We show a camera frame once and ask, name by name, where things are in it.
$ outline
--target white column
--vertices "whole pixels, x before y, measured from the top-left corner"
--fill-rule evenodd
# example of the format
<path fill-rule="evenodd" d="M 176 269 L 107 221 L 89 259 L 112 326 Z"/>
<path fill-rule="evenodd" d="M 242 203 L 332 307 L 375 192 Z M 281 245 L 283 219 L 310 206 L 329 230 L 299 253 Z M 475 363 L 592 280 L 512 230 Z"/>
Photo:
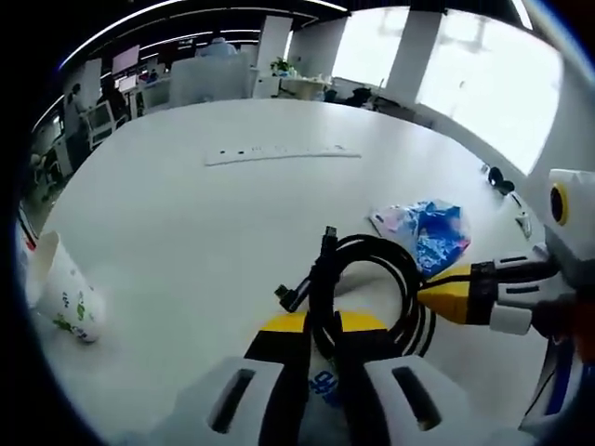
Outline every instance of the white column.
<path fill-rule="evenodd" d="M 256 45 L 248 44 L 248 45 L 240 46 L 240 52 L 248 55 L 248 60 L 250 61 L 250 66 L 257 65 L 257 50 L 258 50 L 258 47 Z"/>
<path fill-rule="evenodd" d="M 257 68 L 261 72 L 269 71 L 271 62 L 283 57 L 292 21 L 287 17 L 275 16 L 265 19 L 258 43 Z"/>
<path fill-rule="evenodd" d="M 409 11 L 401 44 L 390 70 L 385 95 L 403 105 L 416 102 L 443 15 Z"/>
<path fill-rule="evenodd" d="M 303 76 L 330 76 L 347 18 L 309 26 L 294 33 L 289 61 Z"/>

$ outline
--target power strip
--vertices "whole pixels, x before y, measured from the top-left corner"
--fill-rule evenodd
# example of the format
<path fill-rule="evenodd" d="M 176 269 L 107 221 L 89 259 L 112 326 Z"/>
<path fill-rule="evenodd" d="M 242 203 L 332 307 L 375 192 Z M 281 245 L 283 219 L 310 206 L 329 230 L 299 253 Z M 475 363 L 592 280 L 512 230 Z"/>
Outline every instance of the power strip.
<path fill-rule="evenodd" d="M 246 161 L 274 160 L 280 158 L 306 158 L 306 157 L 340 157 L 362 158 L 355 150 L 341 145 L 320 147 L 290 147 L 290 146 L 253 146 L 245 149 L 225 150 L 209 153 L 205 158 L 205 165 L 219 165 L 243 163 Z"/>

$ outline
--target potted plant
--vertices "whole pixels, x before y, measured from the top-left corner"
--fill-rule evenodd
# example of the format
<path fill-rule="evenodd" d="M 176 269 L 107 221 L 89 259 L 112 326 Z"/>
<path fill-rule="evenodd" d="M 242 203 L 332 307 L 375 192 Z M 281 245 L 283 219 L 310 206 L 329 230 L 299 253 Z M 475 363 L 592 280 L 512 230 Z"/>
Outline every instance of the potted plant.
<path fill-rule="evenodd" d="M 287 76 L 291 69 L 293 69 L 291 63 L 283 58 L 277 58 L 276 61 L 271 62 L 271 71 L 277 76 Z"/>

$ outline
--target yellow tape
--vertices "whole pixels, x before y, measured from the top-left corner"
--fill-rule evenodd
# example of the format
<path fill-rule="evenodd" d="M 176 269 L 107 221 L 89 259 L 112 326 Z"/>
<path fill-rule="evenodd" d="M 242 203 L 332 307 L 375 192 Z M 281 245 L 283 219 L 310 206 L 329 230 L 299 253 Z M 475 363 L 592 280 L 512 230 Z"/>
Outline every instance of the yellow tape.
<path fill-rule="evenodd" d="M 387 326 L 371 314 L 356 311 L 340 311 L 341 325 L 344 332 L 365 332 L 368 330 L 386 330 Z"/>
<path fill-rule="evenodd" d="M 340 311 L 344 332 L 363 332 L 367 330 L 386 330 L 384 323 L 371 314 L 357 311 Z M 305 312 L 289 313 L 276 316 L 268 321 L 261 332 L 302 333 L 304 331 Z"/>
<path fill-rule="evenodd" d="M 282 314 L 268 321 L 260 331 L 302 333 L 305 320 L 305 312 Z"/>

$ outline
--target computer monitor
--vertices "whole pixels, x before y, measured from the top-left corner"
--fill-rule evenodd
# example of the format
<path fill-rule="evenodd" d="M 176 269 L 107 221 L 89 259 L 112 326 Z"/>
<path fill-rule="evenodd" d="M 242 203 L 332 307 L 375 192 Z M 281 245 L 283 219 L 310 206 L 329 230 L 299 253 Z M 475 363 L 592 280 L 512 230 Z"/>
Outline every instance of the computer monitor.
<path fill-rule="evenodd" d="M 113 58 L 112 74 L 116 74 L 125 70 L 126 68 L 137 65 L 139 63 L 139 50 L 140 46 L 136 45 Z"/>
<path fill-rule="evenodd" d="M 137 86 L 136 75 L 125 77 L 123 79 L 120 79 L 120 81 L 118 82 L 118 90 L 120 90 L 122 93 L 125 93 L 126 91 L 134 88 L 135 86 Z"/>

